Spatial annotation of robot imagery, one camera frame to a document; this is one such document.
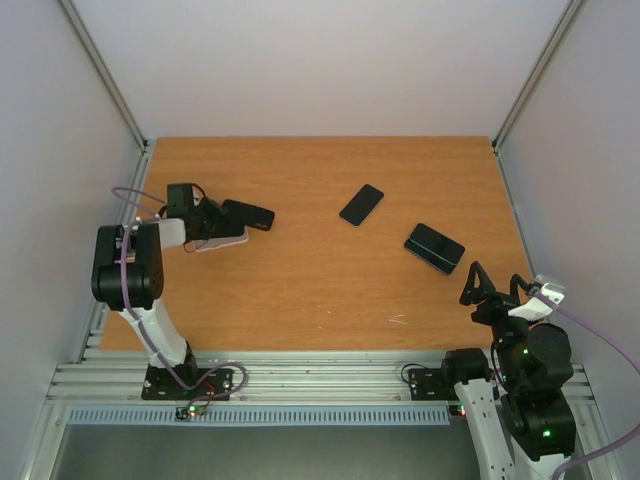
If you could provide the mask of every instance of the black mounting bracket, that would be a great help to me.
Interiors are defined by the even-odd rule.
[[[178,375],[187,385],[193,385],[211,368],[198,368],[196,358],[191,351],[191,347],[187,344],[187,354],[185,360],[180,365],[173,367],[176,375]],[[144,376],[142,384],[143,400],[170,400],[182,401],[192,400],[196,397],[206,397],[210,394],[210,389],[204,383],[210,383],[216,395],[229,392],[233,389],[233,369],[220,368],[214,371],[207,379],[193,390],[185,390],[173,378],[166,368],[147,367],[147,373]],[[229,396],[214,398],[213,401],[227,401]]]
[[[453,389],[447,386],[441,368],[412,368],[408,373],[411,400],[458,400]]]

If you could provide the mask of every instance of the white wall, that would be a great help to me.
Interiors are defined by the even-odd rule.
[[[640,356],[640,2],[589,1],[503,149],[536,271]],[[578,327],[613,439],[640,421],[640,379]],[[640,478],[640,440],[619,451]]]
[[[86,325],[96,229],[136,147],[57,2],[0,3],[0,477]]]
[[[147,137],[497,133],[566,0],[76,0]]]

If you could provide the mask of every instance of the orange wooden board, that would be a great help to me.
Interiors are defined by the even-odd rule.
[[[196,350],[486,348],[458,304],[470,263],[502,290],[528,276],[487,138],[159,139],[145,189],[180,182],[276,212],[244,245],[163,252],[165,305]],[[355,228],[338,212],[365,183],[385,197]],[[452,275],[403,248],[418,222],[466,247]],[[111,313],[101,348],[142,345]]]

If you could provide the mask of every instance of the gray floor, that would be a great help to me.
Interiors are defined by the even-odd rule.
[[[464,421],[449,427],[71,425],[56,480],[478,480]],[[586,478],[580,472],[566,480]]]

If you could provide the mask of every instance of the black smartphone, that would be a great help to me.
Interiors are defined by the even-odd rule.
[[[428,250],[451,265],[457,265],[464,254],[464,247],[433,228],[419,223],[409,236],[409,240]]]
[[[354,227],[359,227],[365,218],[376,208],[384,193],[371,185],[365,185],[340,212],[340,218]]]
[[[227,220],[265,232],[271,230],[276,218],[276,214],[271,210],[230,199],[222,202],[222,211]]]
[[[442,258],[422,248],[420,245],[412,242],[410,239],[407,239],[407,241],[404,242],[404,248],[409,250],[419,259],[427,262],[432,267],[435,267],[445,275],[451,274],[451,272],[453,272],[453,270],[456,268],[455,265],[452,265],[449,262],[445,262]]]

